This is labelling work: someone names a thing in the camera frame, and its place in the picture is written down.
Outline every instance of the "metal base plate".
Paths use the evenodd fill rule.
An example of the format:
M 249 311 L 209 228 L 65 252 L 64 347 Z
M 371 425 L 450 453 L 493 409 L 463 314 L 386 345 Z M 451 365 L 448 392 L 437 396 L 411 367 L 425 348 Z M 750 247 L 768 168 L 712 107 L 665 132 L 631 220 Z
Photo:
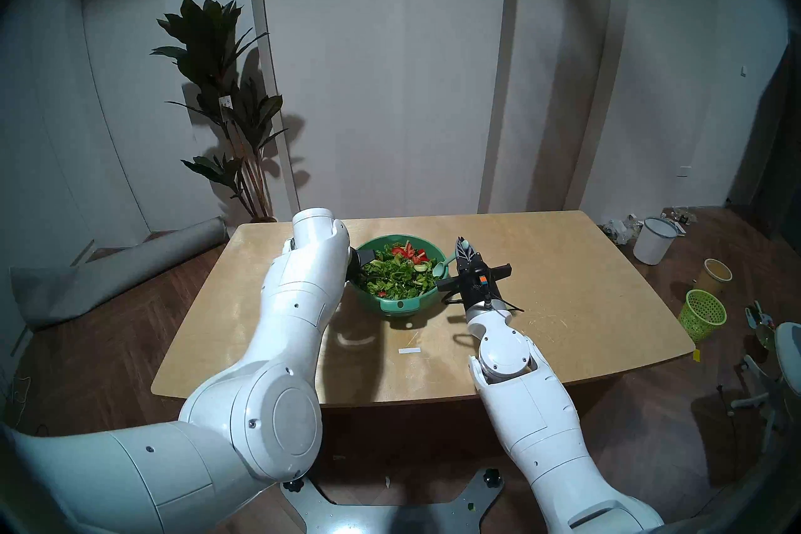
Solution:
M 498 470 L 482 469 L 456 500 L 417 506 L 332 504 L 305 476 L 282 484 L 281 492 L 305 521 L 308 534 L 478 534 L 503 485 Z

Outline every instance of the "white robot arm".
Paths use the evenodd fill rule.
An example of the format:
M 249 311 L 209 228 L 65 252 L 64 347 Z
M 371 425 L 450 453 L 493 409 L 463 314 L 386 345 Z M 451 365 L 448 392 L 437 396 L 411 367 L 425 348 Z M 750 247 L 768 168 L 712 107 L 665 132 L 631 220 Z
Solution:
M 439 288 L 462 296 L 469 333 L 481 341 L 470 358 L 476 391 L 498 439 L 531 485 L 550 534 L 649 531 L 662 519 L 647 504 L 613 489 L 584 444 L 578 413 L 537 346 L 509 326 L 512 318 L 496 279 L 511 266 L 490 269 L 463 238 L 459 275 Z
M 74 527 L 204 531 L 312 466 L 322 438 L 319 345 L 352 251 L 344 224 L 325 209 L 302 211 L 292 229 L 264 279 L 243 358 L 197 388 L 177 422 L 54 438 L 5 428 Z
M 314 462 L 322 424 L 314 389 L 319 345 L 349 266 L 364 262 L 325 209 L 292 219 L 261 289 L 261 315 L 243 358 L 186 400 L 179 420 L 90 435 L 41 438 L 4 427 L 19 458 L 79 531 L 204 531 L 276 482 Z M 646 504 L 615 491 L 587 453 L 573 402 L 533 342 L 509 326 L 496 279 L 457 241 L 456 278 L 469 331 L 476 390 L 504 449 L 556 532 L 638 532 L 662 524 Z

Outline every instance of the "gray rolled carpet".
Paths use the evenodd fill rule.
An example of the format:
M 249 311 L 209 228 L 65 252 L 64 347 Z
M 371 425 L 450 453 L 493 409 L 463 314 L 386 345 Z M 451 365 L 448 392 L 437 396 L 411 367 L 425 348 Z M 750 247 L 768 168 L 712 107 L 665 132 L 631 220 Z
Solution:
M 28 328 L 37 331 L 85 314 L 226 238 L 223 220 L 213 218 L 77 267 L 12 267 L 11 289 Z

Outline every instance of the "black knob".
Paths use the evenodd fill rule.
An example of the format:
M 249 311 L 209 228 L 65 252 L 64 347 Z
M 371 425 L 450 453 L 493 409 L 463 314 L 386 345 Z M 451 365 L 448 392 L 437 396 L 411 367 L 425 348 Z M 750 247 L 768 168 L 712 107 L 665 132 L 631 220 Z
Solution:
M 303 488 L 303 478 L 292 480 L 292 482 L 285 482 L 283 483 L 283 488 L 285 488 L 290 493 L 297 493 L 299 490 Z
M 498 488 L 503 482 L 501 473 L 496 469 L 488 469 L 484 472 L 484 482 L 489 488 Z

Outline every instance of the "salad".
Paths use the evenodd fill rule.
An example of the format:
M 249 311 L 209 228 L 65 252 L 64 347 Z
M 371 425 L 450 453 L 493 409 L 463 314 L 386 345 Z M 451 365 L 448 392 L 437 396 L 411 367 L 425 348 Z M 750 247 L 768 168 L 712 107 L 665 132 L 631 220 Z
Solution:
M 432 269 L 436 258 L 429 258 L 425 250 L 405 245 L 385 245 L 376 250 L 376 259 L 362 267 L 356 284 L 370 295 L 386 299 L 410 299 L 436 287 Z

